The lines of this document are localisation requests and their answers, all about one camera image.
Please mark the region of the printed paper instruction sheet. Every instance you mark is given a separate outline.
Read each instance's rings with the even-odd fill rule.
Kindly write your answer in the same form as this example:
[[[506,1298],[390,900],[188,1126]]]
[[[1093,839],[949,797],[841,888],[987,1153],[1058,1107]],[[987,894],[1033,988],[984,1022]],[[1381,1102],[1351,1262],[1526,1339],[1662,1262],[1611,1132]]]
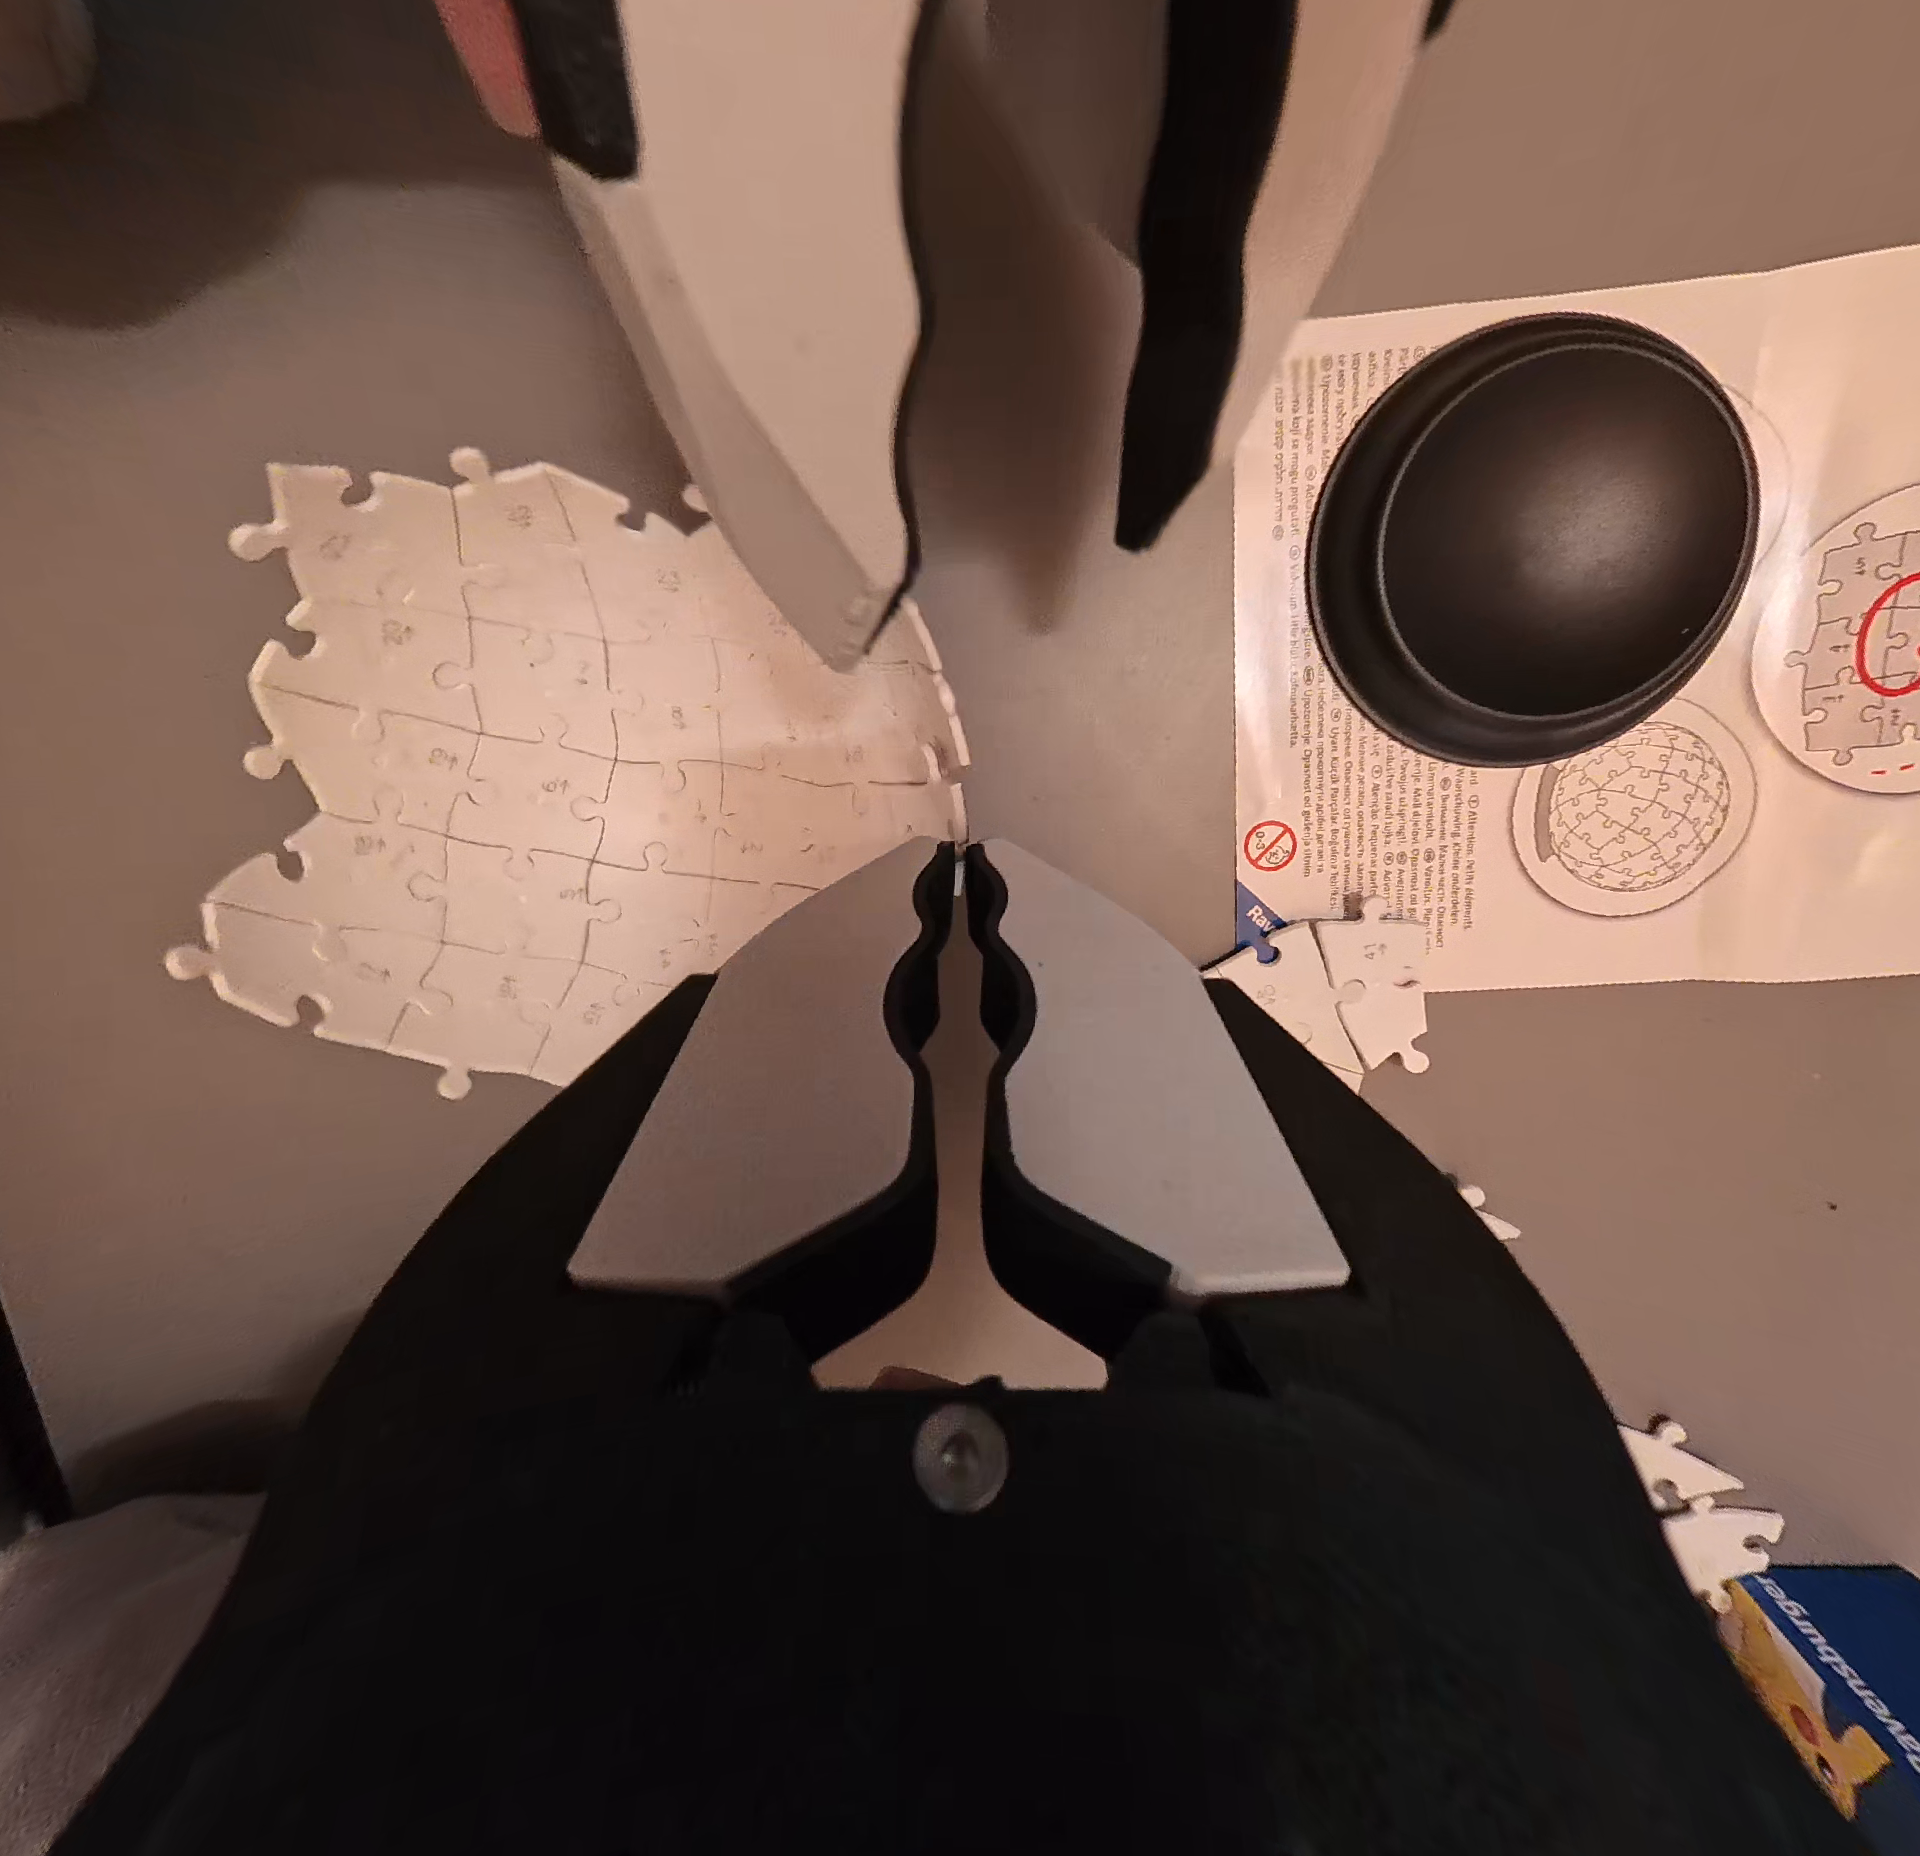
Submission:
[[[1769,273],[1328,317],[1235,451],[1235,946],[1363,897],[1430,990],[1918,970],[1915,249]],[[1511,315],[1690,352],[1740,414],[1747,597],[1634,728],[1532,769],[1428,759],[1328,679],[1304,593],[1328,467],[1406,368]]]

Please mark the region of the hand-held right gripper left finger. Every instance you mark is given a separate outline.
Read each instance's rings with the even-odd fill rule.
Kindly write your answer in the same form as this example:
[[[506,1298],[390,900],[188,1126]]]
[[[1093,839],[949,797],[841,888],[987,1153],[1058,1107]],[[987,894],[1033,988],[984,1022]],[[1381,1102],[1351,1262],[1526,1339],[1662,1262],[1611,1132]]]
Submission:
[[[957,848],[914,838],[725,960],[567,1266],[587,1287],[774,1314],[815,1364],[936,1245],[923,1048]]]

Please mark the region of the black plastic bowl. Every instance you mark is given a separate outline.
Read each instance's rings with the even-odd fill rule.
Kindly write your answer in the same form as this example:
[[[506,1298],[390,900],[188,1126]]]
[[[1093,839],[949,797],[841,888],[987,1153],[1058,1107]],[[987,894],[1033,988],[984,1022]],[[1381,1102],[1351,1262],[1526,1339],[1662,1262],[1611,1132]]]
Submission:
[[[1318,656],[1374,728],[1448,764],[1555,764],[1708,660],[1756,556],[1727,390],[1614,315],[1507,317],[1357,419],[1305,548]]]

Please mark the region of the black table leg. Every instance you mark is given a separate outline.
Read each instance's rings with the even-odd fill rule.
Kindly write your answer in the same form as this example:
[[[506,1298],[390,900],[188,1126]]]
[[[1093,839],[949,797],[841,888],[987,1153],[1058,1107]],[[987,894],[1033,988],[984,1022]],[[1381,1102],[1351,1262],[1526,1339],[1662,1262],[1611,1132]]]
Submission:
[[[68,1521],[73,1498],[4,1308],[0,1336],[3,1546],[11,1546],[27,1533]]]

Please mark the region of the small joined white puzzle pieces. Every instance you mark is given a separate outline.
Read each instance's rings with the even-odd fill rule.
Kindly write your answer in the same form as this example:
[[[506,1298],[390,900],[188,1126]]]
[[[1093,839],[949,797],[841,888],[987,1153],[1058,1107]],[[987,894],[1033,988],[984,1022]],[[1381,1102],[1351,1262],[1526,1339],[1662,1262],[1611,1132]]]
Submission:
[[[1202,968],[1248,997],[1359,1091],[1369,1071],[1428,1069],[1424,927],[1368,900],[1355,914],[1258,933]]]

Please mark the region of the blue puzzle box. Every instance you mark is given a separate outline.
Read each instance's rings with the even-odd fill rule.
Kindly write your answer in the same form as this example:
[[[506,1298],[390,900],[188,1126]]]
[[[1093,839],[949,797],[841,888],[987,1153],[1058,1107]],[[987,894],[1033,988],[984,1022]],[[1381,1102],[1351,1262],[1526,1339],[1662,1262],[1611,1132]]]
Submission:
[[[1788,1566],[1726,1587],[1718,1634],[1817,1786],[1876,1851],[1918,1849],[1918,1579]]]

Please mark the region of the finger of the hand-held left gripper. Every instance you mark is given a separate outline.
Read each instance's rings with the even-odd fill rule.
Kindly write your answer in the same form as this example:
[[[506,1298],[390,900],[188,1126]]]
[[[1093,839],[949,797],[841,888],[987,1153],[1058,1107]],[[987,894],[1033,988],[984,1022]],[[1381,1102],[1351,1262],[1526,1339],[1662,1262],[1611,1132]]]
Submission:
[[[712,519],[851,670],[916,573],[902,137],[942,0],[612,3],[637,172],[557,162],[564,208]]]
[[[1118,546],[1231,457],[1316,298],[1448,0],[1165,0]]]

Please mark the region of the light grey cloth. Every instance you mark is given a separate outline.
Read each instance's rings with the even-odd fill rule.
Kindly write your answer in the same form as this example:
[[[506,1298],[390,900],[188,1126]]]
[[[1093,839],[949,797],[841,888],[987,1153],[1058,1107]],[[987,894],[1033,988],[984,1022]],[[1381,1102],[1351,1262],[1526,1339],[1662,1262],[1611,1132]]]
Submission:
[[[262,1498],[136,1498],[3,1555],[3,1849],[46,1851],[179,1673]]]

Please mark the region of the pink cloth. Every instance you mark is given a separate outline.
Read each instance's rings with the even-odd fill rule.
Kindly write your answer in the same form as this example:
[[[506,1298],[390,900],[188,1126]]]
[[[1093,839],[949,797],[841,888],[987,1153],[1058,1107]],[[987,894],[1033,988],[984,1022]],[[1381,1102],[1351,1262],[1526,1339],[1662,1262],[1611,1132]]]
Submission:
[[[540,109],[509,0],[430,0],[468,87],[488,119],[511,137],[540,140]]]

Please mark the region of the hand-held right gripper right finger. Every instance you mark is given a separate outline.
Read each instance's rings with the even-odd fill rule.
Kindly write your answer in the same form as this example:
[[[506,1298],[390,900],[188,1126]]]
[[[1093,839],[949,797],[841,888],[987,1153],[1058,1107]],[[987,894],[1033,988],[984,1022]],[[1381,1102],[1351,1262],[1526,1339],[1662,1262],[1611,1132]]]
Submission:
[[[963,888],[994,1044],[981,1234],[1000,1287],[1104,1364],[1167,1310],[1345,1287],[1194,963],[999,838],[967,848]]]

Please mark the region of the assembled white puzzle ball section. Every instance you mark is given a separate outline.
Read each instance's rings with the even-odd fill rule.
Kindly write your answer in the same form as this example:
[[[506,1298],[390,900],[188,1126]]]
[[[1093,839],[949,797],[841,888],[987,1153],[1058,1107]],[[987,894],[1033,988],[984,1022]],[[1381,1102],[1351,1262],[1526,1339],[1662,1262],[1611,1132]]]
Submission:
[[[848,672],[712,521],[627,523],[547,461],[453,483],[267,467],[303,651],[247,677],[315,813],[200,904],[172,979],[279,1028],[475,1075],[578,1079],[682,979],[912,838],[965,838],[971,762],[905,600]]]

